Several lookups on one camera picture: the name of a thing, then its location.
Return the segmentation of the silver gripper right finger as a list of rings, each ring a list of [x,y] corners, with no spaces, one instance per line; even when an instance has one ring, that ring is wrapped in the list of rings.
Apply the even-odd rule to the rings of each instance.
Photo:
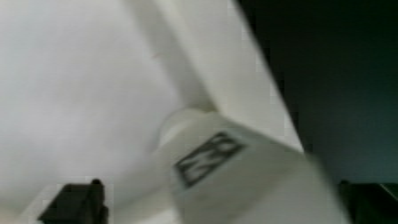
[[[337,185],[351,224],[398,224],[398,183]]]

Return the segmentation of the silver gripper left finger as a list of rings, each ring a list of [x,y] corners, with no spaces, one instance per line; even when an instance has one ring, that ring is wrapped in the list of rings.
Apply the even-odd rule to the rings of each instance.
[[[36,217],[40,224],[108,224],[104,185],[65,184]]]

